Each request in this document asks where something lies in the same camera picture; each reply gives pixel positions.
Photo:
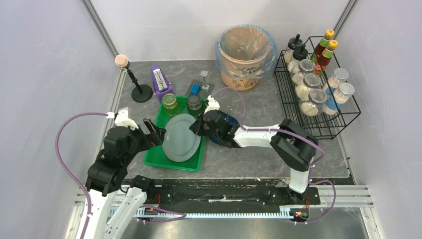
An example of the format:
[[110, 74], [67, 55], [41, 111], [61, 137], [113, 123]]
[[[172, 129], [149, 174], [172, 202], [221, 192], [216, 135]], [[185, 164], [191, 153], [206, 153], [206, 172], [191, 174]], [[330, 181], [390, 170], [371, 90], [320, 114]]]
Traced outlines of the dark blue plate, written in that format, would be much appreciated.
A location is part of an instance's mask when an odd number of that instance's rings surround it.
[[208, 122], [211, 134], [209, 139], [221, 146], [227, 148], [240, 148], [234, 141], [234, 133], [239, 128], [239, 122], [234, 117], [222, 111], [210, 111], [211, 114]]

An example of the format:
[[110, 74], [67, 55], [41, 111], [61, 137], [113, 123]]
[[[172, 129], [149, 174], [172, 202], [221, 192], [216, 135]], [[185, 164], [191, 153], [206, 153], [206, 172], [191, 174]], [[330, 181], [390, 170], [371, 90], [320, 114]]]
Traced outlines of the light blue plate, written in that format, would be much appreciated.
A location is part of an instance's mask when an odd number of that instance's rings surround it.
[[190, 114], [179, 114], [167, 122], [162, 149], [171, 161], [185, 162], [197, 151], [201, 137], [190, 130], [195, 121], [196, 119]]

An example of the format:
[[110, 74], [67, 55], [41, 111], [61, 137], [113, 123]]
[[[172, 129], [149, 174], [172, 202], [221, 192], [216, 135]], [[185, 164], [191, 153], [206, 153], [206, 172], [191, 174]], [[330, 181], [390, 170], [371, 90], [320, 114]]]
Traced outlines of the dark clear glass cup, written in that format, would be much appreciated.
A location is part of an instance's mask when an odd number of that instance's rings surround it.
[[198, 95], [193, 95], [193, 94], [188, 95], [187, 106], [188, 106], [189, 114], [197, 119], [203, 109], [201, 98]]

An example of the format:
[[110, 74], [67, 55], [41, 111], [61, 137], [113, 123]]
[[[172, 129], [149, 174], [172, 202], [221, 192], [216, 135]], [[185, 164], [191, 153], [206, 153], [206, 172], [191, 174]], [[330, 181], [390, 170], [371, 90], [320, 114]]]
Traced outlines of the green glass cup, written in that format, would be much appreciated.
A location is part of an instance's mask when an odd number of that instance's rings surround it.
[[181, 107], [178, 104], [177, 97], [174, 93], [167, 93], [162, 98], [164, 112], [170, 118], [181, 113]]

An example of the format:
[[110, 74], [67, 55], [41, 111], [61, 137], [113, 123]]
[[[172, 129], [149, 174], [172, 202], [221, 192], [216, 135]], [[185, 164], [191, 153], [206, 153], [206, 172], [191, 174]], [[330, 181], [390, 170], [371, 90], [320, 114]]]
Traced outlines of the glass rice jar front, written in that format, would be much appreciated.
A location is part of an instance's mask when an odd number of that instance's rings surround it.
[[301, 100], [299, 108], [307, 116], [314, 117], [323, 113], [328, 95], [321, 89], [313, 89], [305, 100]]

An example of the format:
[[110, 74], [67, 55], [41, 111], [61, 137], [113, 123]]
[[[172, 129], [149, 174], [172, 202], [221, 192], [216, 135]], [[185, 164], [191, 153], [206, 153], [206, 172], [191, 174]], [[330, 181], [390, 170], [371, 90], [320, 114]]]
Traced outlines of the round glass rice jar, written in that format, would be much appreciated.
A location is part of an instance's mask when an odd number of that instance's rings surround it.
[[310, 59], [303, 59], [292, 69], [291, 80], [295, 85], [301, 85], [305, 75], [314, 73], [315, 69], [315, 62]]

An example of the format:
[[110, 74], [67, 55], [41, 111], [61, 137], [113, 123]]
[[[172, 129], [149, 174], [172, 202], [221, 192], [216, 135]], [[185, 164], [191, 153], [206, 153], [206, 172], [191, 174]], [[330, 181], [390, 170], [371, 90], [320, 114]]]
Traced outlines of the black-lid shaker jar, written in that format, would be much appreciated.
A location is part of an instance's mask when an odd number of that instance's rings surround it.
[[307, 56], [308, 56], [308, 51], [306, 49], [306, 45], [305, 44], [303, 44], [300, 47], [295, 48], [295, 50], [294, 50], [294, 52], [292, 54], [291, 61], [289, 62], [288, 67], [287, 67], [288, 71], [290, 73], [292, 73], [293, 72], [293, 68], [296, 65], [298, 65], [301, 60], [306, 59]]
[[283, 57], [286, 64], [291, 62], [294, 50], [298, 47], [301, 47], [302, 45], [303, 45], [303, 41], [301, 40], [300, 34], [297, 34], [295, 37], [292, 37], [289, 39], [289, 42], [287, 44], [284, 57]]

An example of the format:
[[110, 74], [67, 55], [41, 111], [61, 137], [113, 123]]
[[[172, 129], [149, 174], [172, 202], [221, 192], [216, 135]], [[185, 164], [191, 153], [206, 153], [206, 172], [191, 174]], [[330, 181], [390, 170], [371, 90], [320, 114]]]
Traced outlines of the sauce bottle yellow cap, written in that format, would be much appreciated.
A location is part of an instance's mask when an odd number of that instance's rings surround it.
[[326, 47], [328, 46], [334, 34], [335, 32], [333, 29], [328, 29], [325, 35], [323, 36], [323, 38], [319, 41], [311, 57], [311, 60], [314, 63], [317, 63], [318, 58], [321, 56], [322, 52], [326, 49]]
[[315, 73], [317, 75], [321, 75], [325, 70], [326, 66], [330, 63], [331, 58], [334, 54], [335, 48], [338, 46], [337, 40], [331, 40], [326, 47], [326, 49], [322, 52], [321, 56], [318, 58], [316, 64]]

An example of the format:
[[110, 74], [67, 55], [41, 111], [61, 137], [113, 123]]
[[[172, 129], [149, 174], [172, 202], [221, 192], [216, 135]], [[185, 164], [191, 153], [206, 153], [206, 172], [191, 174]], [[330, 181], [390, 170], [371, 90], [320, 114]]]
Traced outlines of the tall bead jar silver lid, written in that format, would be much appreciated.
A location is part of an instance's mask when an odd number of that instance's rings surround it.
[[327, 115], [334, 115], [353, 96], [355, 87], [347, 82], [341, 83], [327, 99], [323, 111]]

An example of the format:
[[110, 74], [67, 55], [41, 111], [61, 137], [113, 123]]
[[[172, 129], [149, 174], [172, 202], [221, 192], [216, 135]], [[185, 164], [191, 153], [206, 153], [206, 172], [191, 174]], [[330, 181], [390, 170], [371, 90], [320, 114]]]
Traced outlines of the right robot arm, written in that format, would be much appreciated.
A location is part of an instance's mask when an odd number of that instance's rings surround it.
[[318, 140], [290, 119], [273, 126], [251, 127], [220, 110], [199, 115], [189, 127], [198, 136], [207, 136], [227, 148], [271, 148], [290, 168], [288, 198], [298, 204], [306, 198], [311, 167], [316, 153], [324, 155]]

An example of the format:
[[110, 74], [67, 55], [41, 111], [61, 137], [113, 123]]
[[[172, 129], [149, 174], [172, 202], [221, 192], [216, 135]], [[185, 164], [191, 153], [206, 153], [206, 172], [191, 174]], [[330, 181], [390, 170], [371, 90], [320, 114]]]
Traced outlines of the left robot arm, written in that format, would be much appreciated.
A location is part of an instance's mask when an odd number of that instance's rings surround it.
[[131, 222], [135, 212], [152, 196], [154, 180], [140, 175], [134, 177], [126, 192], [123, 204], [111, 218], [111, 205], [128, 174], [128, 165], [135, 156], [164, 142], [166, 130], [143, 122], [150, 133], [145, 134], [133, 120], [109, 129], [104, 148], [88, 169], [85, 187], [89, 193], [85, 202], [86, 219], [81, 221], [78, 235], [82, 239], [119, 239]]

